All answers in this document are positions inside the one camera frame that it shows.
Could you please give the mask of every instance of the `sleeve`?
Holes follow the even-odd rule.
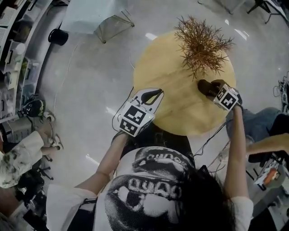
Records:
[[[84,189],[49,185],[46,202],[47,228],[66,231],[84,199],[95,197],[93,192]]]
[[[254,204],[247,197],[233,197],[236,231],[247,231],[249,229],[253,214]]]
[[[29,171],[42,158],[41,147],[44,145],[40,134],[32,132],[17,144],[10,152],[1,155],[0,187],[10,188],[16,184],[22,174]]]

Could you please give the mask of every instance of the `white t-shirt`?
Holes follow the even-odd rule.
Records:
[[[92,204],[81,206],[96,195],[83,189],[50,185],[47,194],[47,228],[68,230],[81,206],[88,214],[95,206],[92,231],[152,230],[155,224],[174,228],[183,204],[178,179],[193,165],[182,154],[163,147],[139,148],[120,161],[116,178]],[[237,231],[247,231],[253,203],[245,197],[232,198]]]

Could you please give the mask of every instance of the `white floor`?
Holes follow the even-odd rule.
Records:
[[[254,1],[249,0],[230,15],[209,0],[205,5],[196,0],[131,0],[128,10],[134,28],[106,44],[95,35],[70,34],[64,46],[53,46],[39,88],[52,112],[55,94],[77,46],[57,95],[55,130],[65,149],[55,154],[50,164],[53,182],[72,187],[96,171],[116,133],[111,125],[112,116],[133,85],[129,57],[134,64],[151,42],[148,34],[159,36],[173,30],[181,16],[190,14],[198,20],[206,19],[208,24],[222,27],[225,37],[235,38],[228,55],[245,108],[253,112],[268,106],[280,108],[280,98],[273,96],[273,87],[289,70],[289,28],[280,16],[272,16],[265,25],[269,15],[260,8],[247,14],[253,5]],[[209,135],[189,137],[193,153]],[[209,165],[227,141],[223,129],[204,149],[204,155],[196,158],[197,165]],[[210,170],[215,171],[218,164]]]

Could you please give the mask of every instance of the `brown branches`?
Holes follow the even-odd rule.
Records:
[[[207,26],[206,20],[198,23],[192,16],[188,17],[187,21],[182,17],[175,27],[177,40],[183,41],[180,45],[184,51],[183,66],[192,70],[193,80],[198,72],[204,74],[206,67],[219,73],[226,56],[223,57],[217,52],[230,49],[233,39],[223,39],[223,35],[219,34],[221,29]]]

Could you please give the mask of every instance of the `wooden tabletop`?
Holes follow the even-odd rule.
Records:
[[[163,130],[177,135],[203,134],[221,124],[227,112],[218,108],[202,95],[193,81],[191,71],[182,67],[180,41],[174,32],[154,39],[135,65],[135,92],[144,88],[161,88],[163,100],[156,112],[154,123]],[[220,74],[207,70],[205,78],[211,82],[223,79],[236,86],[232,63],[227,57]]]

